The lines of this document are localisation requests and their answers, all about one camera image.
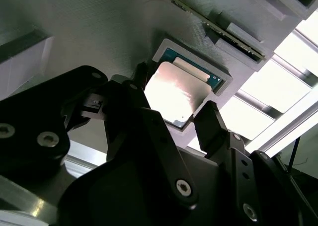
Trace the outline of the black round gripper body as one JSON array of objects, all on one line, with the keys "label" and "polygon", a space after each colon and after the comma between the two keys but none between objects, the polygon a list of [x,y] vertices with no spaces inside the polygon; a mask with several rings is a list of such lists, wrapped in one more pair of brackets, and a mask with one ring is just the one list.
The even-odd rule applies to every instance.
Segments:
[{"label": "black round gripper body", "polygon": [[228,188],[221,167],[175,146],[122,151],[71,184],[59,204],[58,224],[219,226],[223,212],[236,215]]}]

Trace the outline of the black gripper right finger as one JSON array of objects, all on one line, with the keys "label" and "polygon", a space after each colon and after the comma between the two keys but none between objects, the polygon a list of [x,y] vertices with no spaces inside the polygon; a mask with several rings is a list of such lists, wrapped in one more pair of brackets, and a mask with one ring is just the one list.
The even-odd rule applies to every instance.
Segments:
[{"label": "black gripper right finger", "polygon": [[297,186],[267,154],[246,153],[216,103],[207,101],[194,124],[201,150],[219,169],[219,226],[308,225],[308,206]]}]

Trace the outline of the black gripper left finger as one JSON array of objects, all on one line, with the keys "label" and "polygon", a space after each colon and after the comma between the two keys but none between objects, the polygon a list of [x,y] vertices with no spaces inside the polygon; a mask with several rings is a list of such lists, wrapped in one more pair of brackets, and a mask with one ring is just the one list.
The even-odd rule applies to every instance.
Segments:
[{"label": "black gripper left finger", "polygon": [[90,119],[104,122],[107,162],[122,151],[175,146],[157,111],[132,80],[110,81],[81,66],[0,103],[0,206],[59,226],[59,204],[73,179],[64,161],[68,132]]}]

